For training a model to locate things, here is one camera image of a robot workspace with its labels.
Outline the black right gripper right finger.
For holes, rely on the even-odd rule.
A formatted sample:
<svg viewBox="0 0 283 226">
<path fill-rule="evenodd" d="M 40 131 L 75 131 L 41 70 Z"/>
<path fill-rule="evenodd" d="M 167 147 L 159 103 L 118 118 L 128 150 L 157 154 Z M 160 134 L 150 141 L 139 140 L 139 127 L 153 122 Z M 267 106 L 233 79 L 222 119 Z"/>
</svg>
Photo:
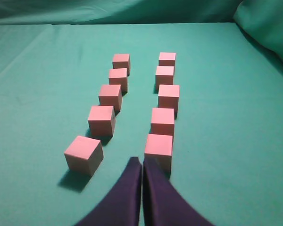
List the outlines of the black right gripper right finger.
<svg viewBox="0 0 283 226">
<path fill-rule="evenodd" d="M 211 226 L 169 182 L 155 159 L 143 161 L 143 215 L 147 226 Z"/>
</svg>

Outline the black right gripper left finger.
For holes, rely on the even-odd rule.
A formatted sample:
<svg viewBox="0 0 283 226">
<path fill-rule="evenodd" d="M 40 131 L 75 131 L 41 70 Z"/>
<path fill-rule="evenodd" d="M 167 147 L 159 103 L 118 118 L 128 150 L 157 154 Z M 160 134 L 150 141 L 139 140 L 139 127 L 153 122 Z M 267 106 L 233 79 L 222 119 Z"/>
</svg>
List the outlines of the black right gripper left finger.
<svg viewBox="0 0 283 226">
<path fill-rule="evenodd" d="M 99 204 L 77 226 L 137 226 L 142 188 L 142 165 L 131 157 L 119 177 Z"/>
</svg>

